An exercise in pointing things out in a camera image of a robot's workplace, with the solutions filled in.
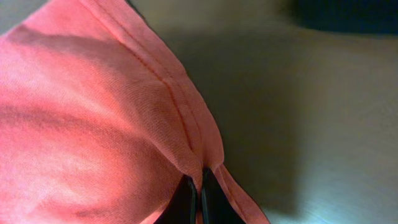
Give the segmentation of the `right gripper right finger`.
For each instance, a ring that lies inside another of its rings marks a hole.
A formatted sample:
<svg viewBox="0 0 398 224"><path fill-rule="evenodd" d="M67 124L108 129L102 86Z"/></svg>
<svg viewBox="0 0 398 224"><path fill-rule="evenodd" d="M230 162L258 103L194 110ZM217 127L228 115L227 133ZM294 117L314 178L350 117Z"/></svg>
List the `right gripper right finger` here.
<svg viewBox="0 0 398 224"><path fill-rule="evenodd" d="M203 170L201 207L204 224L245 224L223 192L210 168Z"/></svg>

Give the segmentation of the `red t-shirt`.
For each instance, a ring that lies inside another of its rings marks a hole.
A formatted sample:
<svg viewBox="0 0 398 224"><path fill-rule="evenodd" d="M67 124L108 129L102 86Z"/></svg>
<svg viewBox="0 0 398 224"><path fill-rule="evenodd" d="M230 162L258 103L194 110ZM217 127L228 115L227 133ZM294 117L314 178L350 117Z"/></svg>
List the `red t-shirt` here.
<svg viewBox="0 0 398 224"><path fill-rule="evenodd" d="M1 36L2 223L154 223L205 169L267 223L223 162L201 94L127 2L49 1Z"/></svg>

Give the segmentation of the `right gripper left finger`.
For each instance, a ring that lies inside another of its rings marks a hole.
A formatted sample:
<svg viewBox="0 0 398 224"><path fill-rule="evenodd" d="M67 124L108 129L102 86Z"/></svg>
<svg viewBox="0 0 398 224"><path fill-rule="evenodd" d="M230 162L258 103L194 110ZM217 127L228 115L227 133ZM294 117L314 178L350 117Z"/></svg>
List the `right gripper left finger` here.
<svg viewBox="0 0 398 224"><path fill-rule="evenodd" d="M154 224L196 224L197 190L191 177L183 175L162 214Z"/></svg>

